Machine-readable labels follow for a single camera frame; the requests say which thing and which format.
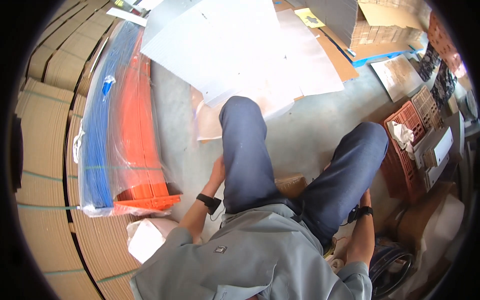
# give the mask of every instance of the concrete floor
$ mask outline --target concrete floor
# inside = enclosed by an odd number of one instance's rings
[[[302,173],[308,182],[317,177],[329,162],[343,135],[362,121],[379,122],[394,107],[380,80],[370,66],[357,68],[360,76],[350,80],[345,90],[308,96],[295,103],[284,115],[266,122],[266,146],[276,177]],[[162,159],[171,180],[183,193],[172,209],[179,221],[207,183],[213,162],[222,154],[221,140],[202,144],[193,135],[190,86],[160,65],[152,62],[152,82],[160,133]],[[223,186],[216,196],[223,199]],[[371,186],[375,211],[375,229],[398,204],[388,196],[379,171]],[[205,223],[203,239],[208,240],[221,218]],[[353,224],[341,227],[337,238],[349,236]]]

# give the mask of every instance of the blue plastic bundle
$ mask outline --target blue plastic bundle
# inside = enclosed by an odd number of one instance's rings
[[[108,164],[107,134],[108,111],[115,105],[112,90],[116,88],[116,76],[122,76],[132,57],[140,27],[122,22],[115,29],[105,60],[99,65],[90,90],[82,120],[81,143],[78,155],[80,205],[91,216],[108,216],[113,209],[109,171],[117,166]]]

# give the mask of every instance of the knee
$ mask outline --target knee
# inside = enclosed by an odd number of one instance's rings
[[[230,97],[230,99],[227,100],[223,107],[230,108],[235,106],[239,108],[258,107],[258,105],[253,100],[242,96]]]
[[[260,107],[258,104],[253,102],[250,98],[241,97],[241,96],[233,96],[230,97],[223,105],[220,115],[225,114],[226,112],[234,112],[235,114],[243,113],[243,112],[260,112]]]
[[[388,136],[382,125],[373,122],[362,122],[358,127],[366,139],[385,148],[388,146]]]

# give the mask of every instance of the blue pants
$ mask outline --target blue pants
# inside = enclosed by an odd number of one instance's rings
[[[225,162],[226,213],[283,203],[303,221],[323,246],[370,187],[388,147],[383,127],[364,122],[345,135],[330,166],[297,199],[286,199],[275,186],[265,138],[267,127],[258,105],[234,96],[220,112]]]

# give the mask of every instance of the plastic wrap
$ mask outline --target plastic wrap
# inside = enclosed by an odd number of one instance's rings
[[[89,216],[145,215],[180,200],[170,196],[152,119],[150,60],[143,28],[115,28],[90,86],[75,139],[80,206]]]

